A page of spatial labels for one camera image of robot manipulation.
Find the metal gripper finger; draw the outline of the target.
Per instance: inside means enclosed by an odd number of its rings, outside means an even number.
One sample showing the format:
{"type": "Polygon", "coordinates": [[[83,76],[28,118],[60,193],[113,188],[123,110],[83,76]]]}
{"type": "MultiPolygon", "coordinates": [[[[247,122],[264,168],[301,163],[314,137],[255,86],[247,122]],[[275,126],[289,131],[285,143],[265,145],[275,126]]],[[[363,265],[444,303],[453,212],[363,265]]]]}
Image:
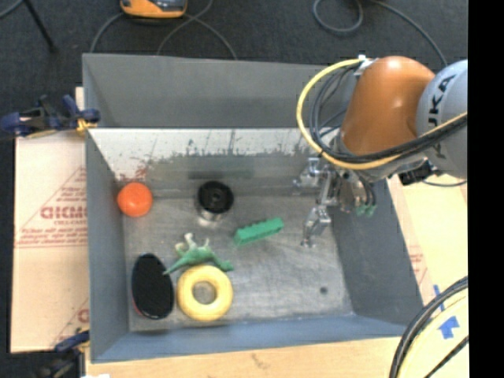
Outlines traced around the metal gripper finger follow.
{"type": "Polygon", "coordinates": [[[327,163],[319,157],[309,157],[305,167],[293,179],[293,186],[298,189],[316,189],[322,186],[327,174],[327,163]]]}
{"type": "Polygon", "coordinates": [[[300,245],[312,247],[314,240],[322,236],[325,229],[332,224],[332,218],[327,206],[314,206],[304,221],[300,245]]]}

